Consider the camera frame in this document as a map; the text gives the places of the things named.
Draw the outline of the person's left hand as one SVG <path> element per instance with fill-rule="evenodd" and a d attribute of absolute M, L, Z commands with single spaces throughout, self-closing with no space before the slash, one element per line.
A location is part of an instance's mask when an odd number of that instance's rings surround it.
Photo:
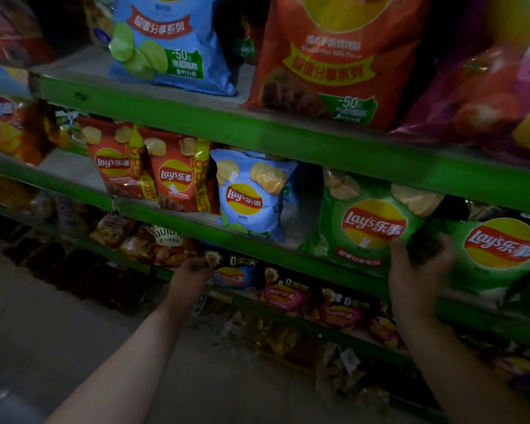
<path fill-rule="evenodd" d="M 192 273 L 189 259 L 174 272 L 164 306 L 176 319 L 188 319 L 206 289 L 212 273 Z"/>

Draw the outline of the person's right hand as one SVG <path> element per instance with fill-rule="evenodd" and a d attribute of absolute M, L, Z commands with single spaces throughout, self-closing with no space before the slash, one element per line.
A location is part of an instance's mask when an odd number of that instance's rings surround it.
<path fill-rule="evenodd" d="M 390 301 L 401 332 L 435 316 L 436 301 L 457 257 L 448 235 L 440 233 L 438 240 L 441 249 L 426 263 L 414 266 L 408 254 L 407 271 L 389 271 Z"/>

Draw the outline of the small blue chip bag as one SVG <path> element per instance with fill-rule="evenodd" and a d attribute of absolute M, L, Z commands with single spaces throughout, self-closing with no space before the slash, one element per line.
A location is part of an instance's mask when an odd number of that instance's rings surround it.
<path fill-rule="evenodd" d="M 245 290 L 254 286 L 257 259 L 219 248 L 206 249 L 204 256 L 213 270 L 213 285 L 233 290 Z"/>

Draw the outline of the white label snack bag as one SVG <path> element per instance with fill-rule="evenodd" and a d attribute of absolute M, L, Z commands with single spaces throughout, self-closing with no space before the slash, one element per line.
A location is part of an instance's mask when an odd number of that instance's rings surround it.
<path fill-rule="evenodd" d="M 161 226 L 153 226 L 154 264 L 167 269 L 178 268 L 186 259 L 199 256 L 194 238 Z"/>

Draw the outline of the brown snack bag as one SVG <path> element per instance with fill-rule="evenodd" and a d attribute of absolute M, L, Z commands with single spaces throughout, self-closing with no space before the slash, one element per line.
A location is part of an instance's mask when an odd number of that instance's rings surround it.
<path fill-rule="evenodd" d="M 137 221 L 116 213 L 107 213 L 89 235 L 92 241 L 116 250 L 136 227 Z"/>
<path fill-rule="evenodd" d="M 153 227 L 143 224 L 136 233 L 123 241 L 119 251 L 131 260 L 142 264 L 152 264 L 155 260 L 155 245 Z"/>

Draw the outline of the green metal shelf board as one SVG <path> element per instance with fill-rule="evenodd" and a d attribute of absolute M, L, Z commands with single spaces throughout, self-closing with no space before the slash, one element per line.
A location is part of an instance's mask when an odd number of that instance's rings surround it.
<path fill-rule="evenodd" d="M 434 148 L 337 121 L 246 109 L 254 68 L 236 97 L 128 84 L 108 75 L 108 52 L 89 46 L 32 67 L 48 102 L 138 125 L 359 173 L 530 213 L 530 169 L 467 148 Z"/>
<path fill-rule="evenodd" d="M 284 217 L 286 242 L 262 240 L 220 227 L 210 213 L 176 213 L 160 209 L 155 202 L 111 197 L 91 158 L 55 149 L 34 167 L 0 152 L 0 175 L 41 189 L 83 201 L 105 211 L 177 230 L 199 240 L 222 246 L 259 260 L 308 274 L 349 289 L 389 299 L 383 278 L 369 276 L 323 261 L 297 250 L 309 233 L 315 217 L 308 204 L 304 219 Z M 530 347 L 530 319 L 502 313 L 493 299 L 445 289 L 436 308 L 438 317 L 479 330 L 493 330 L 500 336 Z"/>
<path fill-rule="evenodd" d="M 129 264 L 130 266 L 144 272 L 150 269 L 151 274 L 157 279 L 160 286 L 156 290 L 154 297 L 141 306 L 137 313 L 131 316 L 146 313 L 148 307 L 154 305 L 158 300 L 159 295 L 164 293 L 164 290 L 168 287 L 170 278 L 173 275 L 172 271 L 155 270 L 153 267 L 131 261 L 121 253 L 108 249 L 92 240 L 66 236 L 63 231 L 54 226 L 48 224 L 41 226 L 38 221 L 25 213 L 13 213 L 0 206 L 0 238 L 1 237 L 4 238 L 7 245 L 14 244 L 23 237 L 36 237 L 37 239 L 44 241 L 58 241 L 67 244 L 72 248 L 89 249 L 107 257 L 108 259 L 121 264 Z M 348 336 L 341 332 L 336 332 L 319 326 L 308 320 L 292 318 L 262 304 L 257 299 L 252 299 L 250 296 L 227 291 L 218 288 L 217 286 L 209 286 L 204 296 L 206 298 L 205 303 L 208 303 L 210 299 L 213 299 L 238 309 L 242 316 L 244 314 L 268 316 L 276 322 L 294 327 L 304 336 L 316 338 L 318 342 L 332 342 L 345 348 L 351 348 L 359 356 L 370 357 L 371 359 L 380 362 L 393 363 L 396 366 L 415 368 L 414 362 L 411 360 L 405 349 L 390 349 L 365 337 Z"/>

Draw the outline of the medium blue chip bag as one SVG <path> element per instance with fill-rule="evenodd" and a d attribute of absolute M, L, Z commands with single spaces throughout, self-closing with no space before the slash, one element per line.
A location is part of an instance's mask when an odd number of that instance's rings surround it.
<path fill-rule="evenodd" d="M 214 149 L 220 223 L 266 240 L 284 242 L 280 226 L 283 192 L 297 162 L 258 157 L 232 149 Z"/>

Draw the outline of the yellow snack packet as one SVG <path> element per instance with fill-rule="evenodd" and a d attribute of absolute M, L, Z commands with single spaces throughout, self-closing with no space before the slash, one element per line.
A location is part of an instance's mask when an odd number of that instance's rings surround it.
<path fill-rule="evenodd" d="M 258 355 L 283 358 L 300 342 L 302 334 L 294 327 L 265 315 L 242 316 L 242 338 Z"/>

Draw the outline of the clear snack packet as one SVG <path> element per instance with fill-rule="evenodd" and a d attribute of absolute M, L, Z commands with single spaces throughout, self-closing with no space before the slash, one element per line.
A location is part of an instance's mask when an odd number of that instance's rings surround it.
<path fill-rule="evenodd" d="M 373 361 L 329 342 L 322 347 L 317 362 L 316 392 L 327 401 L 362 403 L 379 389 L 375 370 Z"/>

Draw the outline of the row of dark snack packets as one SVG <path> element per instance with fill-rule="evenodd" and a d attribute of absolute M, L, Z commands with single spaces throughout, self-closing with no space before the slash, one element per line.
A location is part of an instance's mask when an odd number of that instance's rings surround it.
<path fill-rule="evenodd" d="M 144 272 L 58 241 L 23 237 L 3 248 L 1 254 L 58 291 L 122 314 L 137 313 L 160 286 L 150 269 Z"/>

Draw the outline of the light green snack bag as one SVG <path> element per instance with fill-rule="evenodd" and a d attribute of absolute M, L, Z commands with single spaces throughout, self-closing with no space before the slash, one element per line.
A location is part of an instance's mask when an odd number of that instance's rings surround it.
<path fill-rule="evenodd" d="M 62 150 L 80 156 L 89 156 L 82 129 L 77 121 L 81 113 L 64 107 L 56 107 L 57 145 Z"/>

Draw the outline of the large orange chip bag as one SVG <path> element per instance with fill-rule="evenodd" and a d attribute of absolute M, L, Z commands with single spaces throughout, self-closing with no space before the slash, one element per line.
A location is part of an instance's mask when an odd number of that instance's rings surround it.
<path fill-rule="evenodd" d="M 248 107 L 388 130 L 432 0 L 272 0 Z"/>

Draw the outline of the large blue chip bag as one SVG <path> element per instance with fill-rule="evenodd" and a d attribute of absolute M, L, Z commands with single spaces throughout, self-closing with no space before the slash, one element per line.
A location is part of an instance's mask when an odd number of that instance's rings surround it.
<path fill-rule="evenodd" d="M 237 95 L 213 19 L 219 0 L 115 0 L 114 80 Z"/>

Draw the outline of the dark green chip bag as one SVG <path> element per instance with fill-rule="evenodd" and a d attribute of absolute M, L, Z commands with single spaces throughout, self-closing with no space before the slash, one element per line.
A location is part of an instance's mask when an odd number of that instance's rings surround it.
<path fill-rule="evenodd" d="M 263 48 L 265 25 L 241 13 L 240 26 L 242 31 L 232 38 L 233 52 L 244 63 L 257 66 Z"/>

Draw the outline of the large red snack bag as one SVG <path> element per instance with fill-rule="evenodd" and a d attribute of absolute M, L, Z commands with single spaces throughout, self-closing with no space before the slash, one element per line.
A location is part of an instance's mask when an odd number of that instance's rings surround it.
<path fill-rule="evenodd" d="M 30 67 L 54 60 L 28 0 L 0 0 L 0 65 Z"/>

